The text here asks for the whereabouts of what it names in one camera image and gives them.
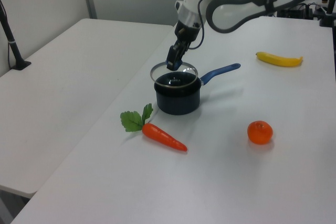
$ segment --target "toy orange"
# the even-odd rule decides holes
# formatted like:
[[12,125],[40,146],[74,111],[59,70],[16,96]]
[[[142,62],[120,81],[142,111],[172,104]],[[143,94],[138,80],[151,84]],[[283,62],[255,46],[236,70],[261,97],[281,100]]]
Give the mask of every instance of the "toy orange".
[[248,126],[247,135],[255,144],[267,144],[273,136],[273,129],[264,121],[255,121]]

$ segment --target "yellow banana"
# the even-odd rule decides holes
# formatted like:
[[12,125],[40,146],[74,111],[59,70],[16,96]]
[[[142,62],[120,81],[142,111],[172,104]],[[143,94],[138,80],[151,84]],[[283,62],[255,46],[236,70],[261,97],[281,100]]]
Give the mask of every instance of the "yellow banana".
[[300,65],[303,60],[303,57],[285,58],[281,56],[272,55],[267,52],[257,52],[256,56],[259,60],[281,67],[295,67]]

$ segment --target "pot handle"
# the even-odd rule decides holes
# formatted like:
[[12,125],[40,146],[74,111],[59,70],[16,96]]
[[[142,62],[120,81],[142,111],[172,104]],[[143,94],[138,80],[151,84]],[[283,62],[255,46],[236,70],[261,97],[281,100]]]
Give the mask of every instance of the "pot handle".
[[218,68],[215,70],[210,71],[209,73],[206,73],[205,75],[203,75],[200,79],[202,82],[202,85],[206,85],[213,77],[222,74],[222,73],[226,73],[226,72],[230,72],[232,70],[236,70],[240,68],[240,64],[239,63],[235,63],[226,67],[222,67],[222,68]]

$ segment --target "orange carrot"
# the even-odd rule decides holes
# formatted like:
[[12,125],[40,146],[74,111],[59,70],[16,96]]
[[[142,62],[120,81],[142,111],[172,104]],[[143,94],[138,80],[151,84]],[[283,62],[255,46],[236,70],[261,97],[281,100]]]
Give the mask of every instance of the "orange carrot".
[[152,112],[153,108],[151,103],[147,104],[143,108],[142,116],[140,116],[137,111],[125,111],[120,114],[121,124],[124,126],[126,132],[142,131],[145,136],[152,140],[155,140],[176,150],[186,152],[188,148],[184,144],[154,124],[145,123],[145,120],[150,118]]
[[168,133],[164,132],[159,127],[155,126],[151,123],[146,123],[142,126],[142,133],[149,137],[152,140],[155,140],[161,144],[164,144],[166,146],[169,146],[171,148],[174,148],[179,151],[186,152],[188,148],[182,144],[180,141],[176,140],[172,136],[170,136]]

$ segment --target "white table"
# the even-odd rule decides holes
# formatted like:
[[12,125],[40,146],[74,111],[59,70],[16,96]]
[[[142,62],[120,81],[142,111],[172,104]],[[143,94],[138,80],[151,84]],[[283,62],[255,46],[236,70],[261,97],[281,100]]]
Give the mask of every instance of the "white table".
[[171,26],[84,19],[0,78],[0,189],[31,197]]
[[[149,71],[173,42],[171,31],[13,224],[334,223],[331,29],[270,17],[225,35],[206,26],[203,46],[184,60],[201,75],[236,62],[241,68],[202,87],[196,111],[152,116],[188,146],[187,154],[125,132],[119,118],[155,103]],[[258,51],[304,61],[297,68],[272,66],[256,59]],[[273,127],[270,144],[248,141],[255,120]]]

